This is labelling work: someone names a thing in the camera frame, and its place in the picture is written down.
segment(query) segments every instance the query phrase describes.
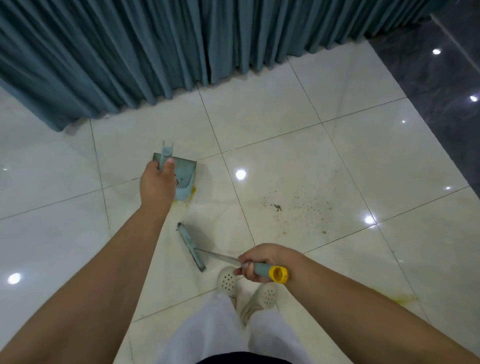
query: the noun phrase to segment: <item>curtain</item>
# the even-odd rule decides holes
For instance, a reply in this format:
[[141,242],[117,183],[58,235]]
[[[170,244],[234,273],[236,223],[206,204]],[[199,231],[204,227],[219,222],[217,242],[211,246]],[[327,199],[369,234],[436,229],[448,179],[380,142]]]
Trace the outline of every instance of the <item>curtain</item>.
[[1,86],[55,131],[287,55],[415,23],[437,0],[2,0]]

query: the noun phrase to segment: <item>white tile floor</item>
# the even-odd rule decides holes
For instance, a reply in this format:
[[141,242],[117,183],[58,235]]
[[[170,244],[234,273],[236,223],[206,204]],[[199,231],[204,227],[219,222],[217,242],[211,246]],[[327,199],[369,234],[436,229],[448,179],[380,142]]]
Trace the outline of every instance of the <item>white tile floor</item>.
[[[0,110],[0,347],[136,209],[166,140],[198,161],[197,191],[172,207],[116,364],[151,361],[215,287],[224,263],[200,273],[180,220],[228,255],[307,253],[480,354],[480,201],[367,42],[63,133],[5,92]],[[315,362],[349,362],[286,290],[278,308]]]

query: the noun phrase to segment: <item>pants leg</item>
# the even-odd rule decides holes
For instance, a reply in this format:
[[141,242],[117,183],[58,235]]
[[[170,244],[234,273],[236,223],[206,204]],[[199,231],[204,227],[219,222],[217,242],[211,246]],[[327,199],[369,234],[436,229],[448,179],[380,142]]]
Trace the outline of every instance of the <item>pants leg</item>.
[[276,309],[257,311],[250,317],[251,352],[287,360],[293,364],[312,364],[293,329]]
[[213,355],[246,351],[247,342],[232,301],[220,293],[183,323],[156,363],[195,364]]

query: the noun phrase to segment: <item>shoe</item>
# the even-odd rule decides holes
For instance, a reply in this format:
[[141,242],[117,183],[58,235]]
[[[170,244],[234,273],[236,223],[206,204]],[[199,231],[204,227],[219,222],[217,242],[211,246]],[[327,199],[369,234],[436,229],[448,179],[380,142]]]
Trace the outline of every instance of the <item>shoe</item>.
[[234,267],[225,267],[220,271],[216,281],[218,293],[225,293],[235,306],[237,302],[237,276],[233,274]]
[[240,320],[242,324],[247,326],[248,320],[254,312],[268,310],[275,306],[276,297],[276,283],[261,284],[241,312]]

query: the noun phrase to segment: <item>blue dustpan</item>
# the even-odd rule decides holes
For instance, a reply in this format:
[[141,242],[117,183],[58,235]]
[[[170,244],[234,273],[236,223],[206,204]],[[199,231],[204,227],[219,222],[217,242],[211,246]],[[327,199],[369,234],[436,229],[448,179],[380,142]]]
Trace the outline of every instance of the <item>blue dustpan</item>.
[[173,147],[162,147],[162,153],[154,153],[153,159],[158,162],[158,168],[162,170],[163,164],[168,158],[175,160],[175,175],[177,178],[177,189],[175,190],[175,199],[182,201],[192,195],[193,180],[195,179],[195,168],[197,162],[193,160],[177,158],[172,156]]

